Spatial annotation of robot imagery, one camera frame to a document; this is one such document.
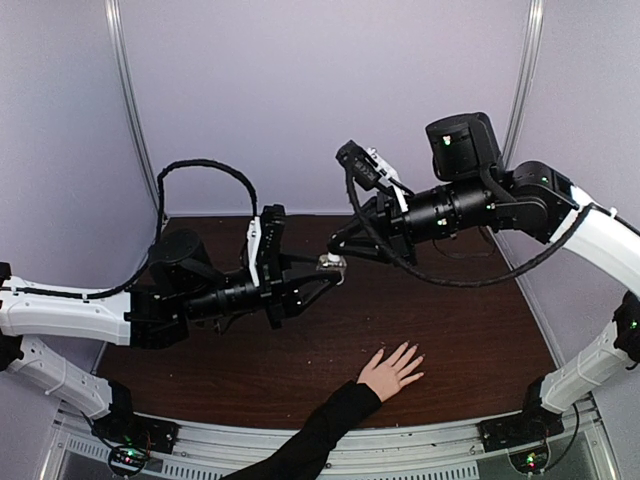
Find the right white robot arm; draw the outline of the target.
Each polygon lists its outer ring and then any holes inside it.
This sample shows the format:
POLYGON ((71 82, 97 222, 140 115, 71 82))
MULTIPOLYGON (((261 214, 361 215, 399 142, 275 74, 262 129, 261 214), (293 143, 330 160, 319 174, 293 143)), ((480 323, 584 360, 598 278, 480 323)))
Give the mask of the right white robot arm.
POLYGON ((513 419, 519 440, 535 440, 574 402, 639 362, 639 233, 614 209, 596 203, 566 176, 539 161, 507 169, 489 117, 449 116, 427 125, 439 185, 412 193, 372 148, 348 142, 337 152, 350 190, 374 192, 328 244, 330 265, 348 256, 415 272, 416 246, 480 226, 520 231, 544 246, 543 259, 569 250, 626 289, 612 321, 565 366, 534 382, 513 419))

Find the person's bare hand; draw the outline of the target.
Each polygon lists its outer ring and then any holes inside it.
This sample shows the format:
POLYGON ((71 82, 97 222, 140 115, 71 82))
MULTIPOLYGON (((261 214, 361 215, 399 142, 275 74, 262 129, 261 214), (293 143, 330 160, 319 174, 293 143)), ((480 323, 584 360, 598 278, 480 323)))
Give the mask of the person's bare hand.
POLYGON ((382 403, 386 402, 425 375, 419 371, 425 356, 418 350, 418 344, 406 341, 384 357, 385 349, 381 348, 362 368, 356 383, 365 385, 382 403))

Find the glitter nail polish bottle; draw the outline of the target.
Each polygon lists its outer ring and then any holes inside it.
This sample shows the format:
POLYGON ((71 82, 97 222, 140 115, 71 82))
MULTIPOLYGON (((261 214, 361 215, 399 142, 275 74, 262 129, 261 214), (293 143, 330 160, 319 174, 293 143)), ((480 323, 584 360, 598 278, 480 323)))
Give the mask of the glitter nail polish bottle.
POLYGON ((316 270, 324 273, 336 273, 339 278, 335 281, 335 285, 341 286, 345 281, 347 261, 342 255, 326 252, 318 257, 316 270))

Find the black sleeved forearm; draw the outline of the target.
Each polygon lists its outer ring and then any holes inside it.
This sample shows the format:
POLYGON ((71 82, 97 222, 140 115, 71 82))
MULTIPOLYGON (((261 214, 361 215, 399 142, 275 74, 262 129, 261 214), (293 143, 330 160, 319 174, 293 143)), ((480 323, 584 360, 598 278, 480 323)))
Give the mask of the black sleeved forearm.
POLYGON ((275 453, 226 479, 316 479, 342 437, 381 405, 368 387, 348 381, 317 407, 303 427, 275 453))

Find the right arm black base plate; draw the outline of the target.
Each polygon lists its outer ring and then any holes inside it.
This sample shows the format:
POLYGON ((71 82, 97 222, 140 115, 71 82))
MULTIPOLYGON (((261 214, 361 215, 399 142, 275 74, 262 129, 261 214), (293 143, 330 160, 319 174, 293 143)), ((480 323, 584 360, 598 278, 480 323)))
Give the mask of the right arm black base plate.
POLYGON ((540 442, 565 431, 560 415, 528 416, 524 413, 498 417, 478 424, 486 453, 540 442))

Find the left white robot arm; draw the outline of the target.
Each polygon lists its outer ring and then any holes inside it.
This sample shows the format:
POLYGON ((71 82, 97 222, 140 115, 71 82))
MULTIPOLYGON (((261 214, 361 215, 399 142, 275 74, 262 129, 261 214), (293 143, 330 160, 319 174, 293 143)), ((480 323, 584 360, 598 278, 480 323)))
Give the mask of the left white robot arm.
POLYGON ((272 328, 304 312, 344 279, 343 257, 285 254, 282 206, 264 208, 247 228, 239 269, 213 266, 196 232, 176 230, 150 247, 141 270, 150 285, 131 279, 92 292, 62 291, 15 276, 1 266, 1 368, 19 373, 103 422, 123 444, 137 442, 144 424, 134 415, 129 390, 96 377, 51 351, 42 335, 100 340, 140 349, 164 349, 186 339, 198 321, 233 321, 263 310, 272 328))

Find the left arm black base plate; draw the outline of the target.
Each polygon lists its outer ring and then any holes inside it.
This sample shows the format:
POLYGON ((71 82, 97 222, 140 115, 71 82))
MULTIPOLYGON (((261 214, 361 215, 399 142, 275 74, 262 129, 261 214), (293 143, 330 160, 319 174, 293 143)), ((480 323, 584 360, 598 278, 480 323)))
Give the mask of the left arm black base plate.
POLYGON ((135 447, 144 452, 171 454, 179 433, 175 422, 135 415, 129 420, 92 422, 92 432, 112 444, 135 447))

